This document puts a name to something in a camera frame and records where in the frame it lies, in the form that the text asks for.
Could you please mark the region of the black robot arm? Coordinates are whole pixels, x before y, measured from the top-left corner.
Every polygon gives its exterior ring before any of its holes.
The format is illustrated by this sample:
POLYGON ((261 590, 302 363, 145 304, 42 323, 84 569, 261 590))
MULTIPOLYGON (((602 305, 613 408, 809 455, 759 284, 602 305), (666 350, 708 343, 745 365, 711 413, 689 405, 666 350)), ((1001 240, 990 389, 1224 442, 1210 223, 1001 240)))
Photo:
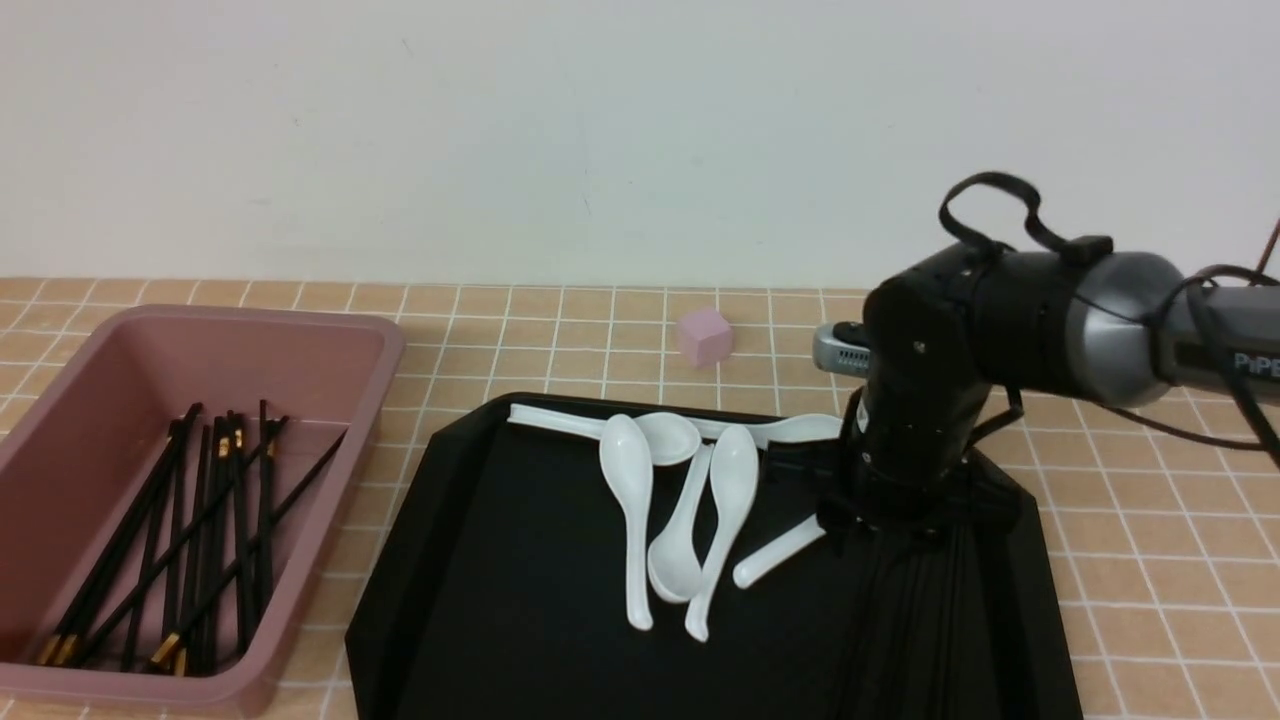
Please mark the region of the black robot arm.
POLYGON ((1219 392, 1254 432, 1238 448, 1277 456, 1261 409, 1277 397, 1277 282, 1247 268, 952 247, 874 288, 861 320, 820 327, 813 357, 864 380, 819 442, 815 523, 833 538, 1012 525, 1018 488, 977 446, 1023 416, 1025 391, 1129 420, 1174 387, 1219 392))

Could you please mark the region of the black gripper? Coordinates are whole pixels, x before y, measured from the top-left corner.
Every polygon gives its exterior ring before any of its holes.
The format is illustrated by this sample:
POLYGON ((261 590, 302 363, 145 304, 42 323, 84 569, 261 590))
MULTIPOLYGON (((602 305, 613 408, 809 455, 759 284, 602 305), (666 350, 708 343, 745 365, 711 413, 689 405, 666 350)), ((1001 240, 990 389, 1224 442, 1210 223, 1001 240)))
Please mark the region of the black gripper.
POLYGON ((1007 533, 1021 518, 1020 486, 974 448, 941 477, 918 483, 877 470, 837 439, 773 443, 771 479, 809 489, 815 527, 831 538, 969 525, 1007 533))

